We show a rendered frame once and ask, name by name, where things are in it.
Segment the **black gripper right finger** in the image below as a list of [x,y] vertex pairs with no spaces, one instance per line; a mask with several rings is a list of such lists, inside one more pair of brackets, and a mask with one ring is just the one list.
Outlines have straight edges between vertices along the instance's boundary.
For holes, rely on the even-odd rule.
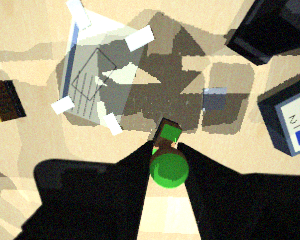
[[201,240],[250,240],[266,205],[300,204],[300,175],[240,173],[178,142],[184,182]]

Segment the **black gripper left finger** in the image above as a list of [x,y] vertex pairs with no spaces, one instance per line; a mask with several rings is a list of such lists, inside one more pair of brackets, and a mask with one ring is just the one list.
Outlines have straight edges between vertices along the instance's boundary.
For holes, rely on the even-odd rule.
[[149,140],[116,163],[50,158],[33,168],[45,200],[109,205],[116,209],[118,240],[137,240],[153,155]]

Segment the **pale grey card taped at corners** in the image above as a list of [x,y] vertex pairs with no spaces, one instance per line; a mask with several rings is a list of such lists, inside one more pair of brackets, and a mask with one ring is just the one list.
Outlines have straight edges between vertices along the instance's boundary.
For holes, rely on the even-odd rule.
[[119,126],[145,44],[154,40],[150,26],[133,29],[86,8],[65,2],[72,13],[56,114],[64,111],[108,127]]

